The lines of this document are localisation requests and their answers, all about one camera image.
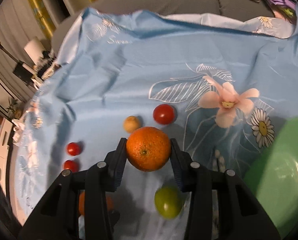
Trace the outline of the tan round longan fruit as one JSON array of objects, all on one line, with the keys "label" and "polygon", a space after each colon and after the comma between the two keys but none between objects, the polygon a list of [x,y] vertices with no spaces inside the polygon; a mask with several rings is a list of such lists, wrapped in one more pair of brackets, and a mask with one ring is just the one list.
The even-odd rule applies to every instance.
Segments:
[{"label": "tan round longan fruit", "polygon": [[124,120],[123,127],[127,133],[133,133],[141,127],[141,122],[137,116],[131,115]]}]

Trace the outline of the green tomato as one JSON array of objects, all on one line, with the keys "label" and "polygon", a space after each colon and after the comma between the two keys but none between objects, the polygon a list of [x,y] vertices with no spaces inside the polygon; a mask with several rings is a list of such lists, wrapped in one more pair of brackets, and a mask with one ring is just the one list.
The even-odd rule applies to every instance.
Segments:
[{"label": "green tomato", "polygon": [[183,207],[180,191],[175,186],[163,186],[154,195],[154,204],[157,212],[164,219],[176,218]]}]

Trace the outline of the green plastic bowl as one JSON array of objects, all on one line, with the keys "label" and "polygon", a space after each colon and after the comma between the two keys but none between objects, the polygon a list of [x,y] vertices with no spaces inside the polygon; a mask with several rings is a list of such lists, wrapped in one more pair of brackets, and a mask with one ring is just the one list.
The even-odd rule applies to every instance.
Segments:
[{"label": "green plastic bowl", "polygon": [[298,117],[285,122],[272,146],[245,173],[244,182],[281,238],[298,229]]}]

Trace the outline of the large red tomato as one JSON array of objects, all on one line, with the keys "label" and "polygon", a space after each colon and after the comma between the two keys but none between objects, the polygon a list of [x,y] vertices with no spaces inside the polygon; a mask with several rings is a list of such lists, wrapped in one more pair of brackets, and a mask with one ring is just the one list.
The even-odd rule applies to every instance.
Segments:
[{"label": "large red tomato", "polygon": [[161,104],[155,107],[153,119],[161,125],[169,125],[175,120],[175,110],[168,104]]}]

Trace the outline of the light blue floral cloth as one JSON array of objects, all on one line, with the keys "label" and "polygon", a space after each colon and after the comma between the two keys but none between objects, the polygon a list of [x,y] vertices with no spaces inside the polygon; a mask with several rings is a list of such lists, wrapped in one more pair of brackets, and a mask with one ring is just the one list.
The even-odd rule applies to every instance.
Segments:
[{"label": "light blue floral cloth", "polygon": [[[87,170],[129,138],[131,115],[210,171],[211,239],[282,239],[244,176],[298,117],[298,8],[295,23],[88,8],[56,63],[30,103],[18,150],[16,191],[28,217],[19,239],[86,239],[78,202]],[[175,110],[169,125],[153,119],[161,104]],[[81,154],[67,154],[70,142]],[[66,160],[79,171],[64,170]],[[182,211],[164,219],[154,204],[163,186],[179,190],[170,156],[152,172],[126,160],[120,186],[106,192],[120,213],[113,239],[184,239],[191,194],[179,190]]]}]

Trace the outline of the large orange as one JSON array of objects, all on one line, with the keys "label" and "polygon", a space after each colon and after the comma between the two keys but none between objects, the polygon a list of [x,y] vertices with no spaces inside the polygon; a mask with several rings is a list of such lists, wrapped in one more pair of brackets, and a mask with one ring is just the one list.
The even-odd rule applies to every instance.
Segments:
[{"label": "large orange", "polygon": [[143,172],[161,169],[168,162],[170,152],[168,135],[155,127],[139,128],[127,139],[127,159]]}]

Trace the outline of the grey sofa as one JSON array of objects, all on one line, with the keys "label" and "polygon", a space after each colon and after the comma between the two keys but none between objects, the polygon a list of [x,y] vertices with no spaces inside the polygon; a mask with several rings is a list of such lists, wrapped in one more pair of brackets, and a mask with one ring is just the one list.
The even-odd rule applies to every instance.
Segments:
[{"label": "grey sofa", "polygon": [[243,22],[258,16],[274,16],[265,1],[253,0],[97,0],[88,6],[107,14],[129,14],[138,10],[164,16],[211,13]]}]

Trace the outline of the small orange fruit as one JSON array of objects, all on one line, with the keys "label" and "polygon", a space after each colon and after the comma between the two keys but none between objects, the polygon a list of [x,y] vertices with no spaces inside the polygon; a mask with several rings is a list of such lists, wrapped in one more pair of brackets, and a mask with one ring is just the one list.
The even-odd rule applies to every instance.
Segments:
[{"label": "small orange fruit", "polygon": [[[82,191],[79,196],[79,202],[78,202],[78,211],[80,215],[84,216],[84,200],[85,200],[85,192]],[[106,196],[106,203],[107,203],[107,210],[112,211],[114,210],[114,203],[110,196]]]}]

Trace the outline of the small red cherry tomato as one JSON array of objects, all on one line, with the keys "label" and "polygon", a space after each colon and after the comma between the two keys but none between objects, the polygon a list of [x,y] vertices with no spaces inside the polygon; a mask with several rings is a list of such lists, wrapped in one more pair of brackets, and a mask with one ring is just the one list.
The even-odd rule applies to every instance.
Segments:
[{"label": "small red cherry tomato", "polygon": [[70,142],[66,146],[66,152],[67,152],[67,154],[69,154],[71,156],[77,156],[77,155],[81,154],[81,152],[82,152],[81,146],[77,142]]}]

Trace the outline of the white table lamp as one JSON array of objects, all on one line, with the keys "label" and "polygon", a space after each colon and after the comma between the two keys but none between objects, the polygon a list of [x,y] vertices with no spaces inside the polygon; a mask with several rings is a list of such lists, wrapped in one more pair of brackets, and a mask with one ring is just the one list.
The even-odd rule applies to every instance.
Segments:
[{"label": "white table lamp", "polygon": [[25,45],[24,50],[33,61],[34,65],[37,65],[39,59],[43,57],[43,51],[46,49],[41,41],[37,37],[34,37]]}]

